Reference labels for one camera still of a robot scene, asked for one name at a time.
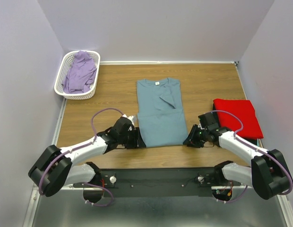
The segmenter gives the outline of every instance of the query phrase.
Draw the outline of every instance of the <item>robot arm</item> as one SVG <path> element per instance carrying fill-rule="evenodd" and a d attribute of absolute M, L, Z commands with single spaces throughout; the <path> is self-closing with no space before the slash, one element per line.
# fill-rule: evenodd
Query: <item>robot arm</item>
<path fill-rule="evenodd" d="M 58 148 L 51 145 L 46 148 L 28 175 L 47 197 L 57 193 L 64 185 L 78 182 L 90 182 L 98 173 L 93 163 L 76 166 L 88 158 L 105 154 L 125 145 L 135 148 L 138 129 L 134 128 L 134 116 L 123 115 L 113 127 L 94 137 L 70 147 Z"/>
<path fill-rule="evenodd" d="M 100 169 L 95 164 L 77 165 L 91 157 L 114 150 L 118 145 L 124 145 L 125 148 L 145 147 L 139 128 L 134 128 L 133 118 L 123 115 L 113 127 L 98 133 L 96 139 L 93 137 L 64 148 L 55 145 L 47 147 L 30 169 L 29 177 L 47 197 L 67 184 L 101 182 Z M 200 148 L 209 141 L 233 152 L 250 166 L 239 166 L 231 161 L 223 162 L 214 167 L 212 174 L 198 175 L 200 183 L 207 182 L 210 185 L 214 182 L 215 185 L 223 185 L 228 181 L 240 182 L 252 186 L 266 200 L 286 190 L 287 193 L 290 192 L 293 180 L 280 151 L 269 151 L 235 136 L 228 128 L 219 127 L 212 113 L 203 114 L 199 119 L 202 128 L 194 125 L 184 145 Z"/>
<path fill-rule="evenodd" d="M 200 115 L 199 120 L 201 127 L 193 126 L 184 145 L 200 148 L 209 141 L 236 154 L 250 166 L 223 162 L 215 166 L 214 176 L 199 176 L 201 181 L 237 181 L 253 187 L 265 200 L 278 194 L 288 194 L 292 190 L 293 179 L 279 150 L 260 148 L 235 135 L 230 129 L 219 127 L 212 113 Z"/>

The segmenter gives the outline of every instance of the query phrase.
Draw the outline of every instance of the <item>gray wall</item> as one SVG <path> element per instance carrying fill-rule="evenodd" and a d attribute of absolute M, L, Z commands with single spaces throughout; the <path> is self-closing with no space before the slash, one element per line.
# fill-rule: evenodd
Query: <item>gray wall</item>
<path fill-rule="evenodd" d="M 266 148 L 283 152 L 293 176 L 293 0 L 276 0 L 239 63 Z M 293 192 L 288 196 L 293 207 Z"/>
<path fill-rule="evenodd" d="M 28 170 L 49 145 L 61 106 L 63 50 L 35 0 L 0 1 L 0 227 L 23 224 Z"/>
<path fill-rule="evenodd" d="M 273 0 L 38 0 L 65 52 L 103 61 L 236 61 Z"/>

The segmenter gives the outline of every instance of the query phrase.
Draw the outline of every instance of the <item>wooden table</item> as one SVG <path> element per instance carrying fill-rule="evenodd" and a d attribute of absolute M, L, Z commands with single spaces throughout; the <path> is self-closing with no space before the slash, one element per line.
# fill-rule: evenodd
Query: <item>wooden table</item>
<path fill-rule="evenodd" d="M 101 109 L 115 107 L 126 115 L 135 115 L 138 112 L 136 81 L 161 80 L 166 77 L 181 82 L 188 131 L 193 124 L 199 123 L 198 115 L 211 110 L 213 99 L 245 99 L 233 64 L 102 65 L 95 95 L 88 100 L 67 101 L 58 146 L 70 146 L 90 139 L 93 136 L 90 119 Z M 94 125 L 97 131 L 103 131 L 113 126 L 119 117 L 118 112 L 109 110 L 96 116 Z M 118 149 L 89 161 L 100 168 L 161 168 L 215 166 L 226 160 L 246 165 L 230 151 L 216 146 Z"/>

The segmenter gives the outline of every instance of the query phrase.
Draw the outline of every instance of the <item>white laundry basket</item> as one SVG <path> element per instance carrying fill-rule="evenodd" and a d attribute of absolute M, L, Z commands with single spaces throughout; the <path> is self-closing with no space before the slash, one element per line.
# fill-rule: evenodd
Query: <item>white laundry basket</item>
<path fill-rule="evenodd" d="M 63 91 L 62 82 L 65 79 L 65 77 L 67 76 L 68 70 L 74 61 L 74 58 L 75 58 L 74 55 L 77 52 L 78 51 L 72 51 L 70 53 L 67 53 L 63 57 L 61 65 L 60 65 L 60 70 L 58 71 L 58 74 L 56 77 L 54 90 L 57 94 L 64 96 L 67 99 L 77 99 L 77 100 L 88 99 L 88 98 L 91 98 L 95 94 L 97 78 L 98 78 L 100 55 L 99 55 L 99 53 L 97 53 L 95 51 L 86 51 L 93 58 L 93 60 L 95 61 L 95 66 L 96 66 L 95 81 L 91 85 L 91 89 L 88 92 L 81 93 L 81 94 L 67 94 L 67 93 L 64 93 L 64 91 Z"/>

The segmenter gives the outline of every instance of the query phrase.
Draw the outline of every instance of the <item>red towel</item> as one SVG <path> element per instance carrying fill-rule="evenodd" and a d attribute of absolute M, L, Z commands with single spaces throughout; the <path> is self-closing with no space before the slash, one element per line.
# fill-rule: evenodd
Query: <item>red towel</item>
<path fill-rule="evenodd" d="M 224 110 L 234 114 L 243 123 L 243 130 L 238 135 L 246 139 L 262 139 L 263 134 L 257 121 L 255 109 L 250 100 L 224 100 L 217 98 L 214 100 L 216 110 Z M 235 131 L 241 127 L 238 120 L 227 113 L 218 113 L 221 127 L 228 127 Z"/>

